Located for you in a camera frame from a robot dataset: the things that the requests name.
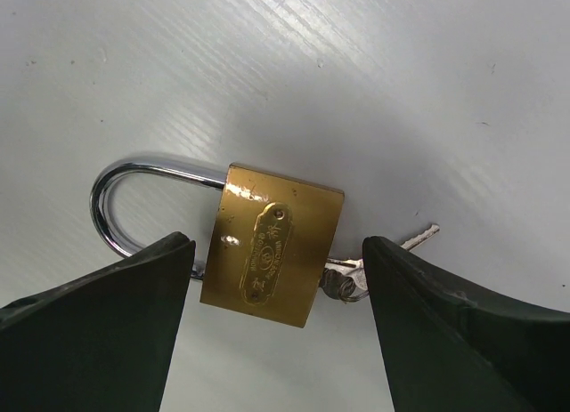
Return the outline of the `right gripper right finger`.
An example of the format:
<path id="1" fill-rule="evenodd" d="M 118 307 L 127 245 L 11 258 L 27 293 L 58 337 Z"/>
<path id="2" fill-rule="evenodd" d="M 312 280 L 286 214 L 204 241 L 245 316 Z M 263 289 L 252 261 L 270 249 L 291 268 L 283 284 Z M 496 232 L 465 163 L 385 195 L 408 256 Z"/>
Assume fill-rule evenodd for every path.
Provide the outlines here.
<path id="1" fill-rule="evenodd" d="M 397 411 L 566 411 L 569 316 L 443 270 L 387 238 L 362 244 Z"/>

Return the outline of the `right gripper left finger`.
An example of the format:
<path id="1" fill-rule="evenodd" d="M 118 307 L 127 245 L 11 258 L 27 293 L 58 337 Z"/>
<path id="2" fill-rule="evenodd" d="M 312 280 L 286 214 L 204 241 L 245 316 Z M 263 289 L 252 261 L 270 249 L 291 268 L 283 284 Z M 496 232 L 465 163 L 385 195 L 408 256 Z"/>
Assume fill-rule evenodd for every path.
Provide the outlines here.
<path id="1" fill-rule="evenodd" d="M 4 411 L 157 411 L 191 279 L 179 232 L 1 310 Z"/>

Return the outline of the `brass padlock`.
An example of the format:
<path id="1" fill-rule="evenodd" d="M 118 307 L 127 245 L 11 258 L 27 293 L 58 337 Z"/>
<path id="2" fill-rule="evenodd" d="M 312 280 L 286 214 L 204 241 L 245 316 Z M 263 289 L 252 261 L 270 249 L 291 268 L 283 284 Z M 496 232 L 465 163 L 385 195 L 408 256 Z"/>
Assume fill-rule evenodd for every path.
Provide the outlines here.
<path id="1" fill-rule="evenodd" d="M 168 158 L 124 158 L 90 193 L 99 236 L 122 257 L 142 250 L 119 228 L 110 199 L 128 175 L 151 174 L 219 190 L 208 258 L 194 263 L 200 300 L 292 327 L 305 326 L 345 200 L 342 190 L 233 163 L 224 172 Z"/>

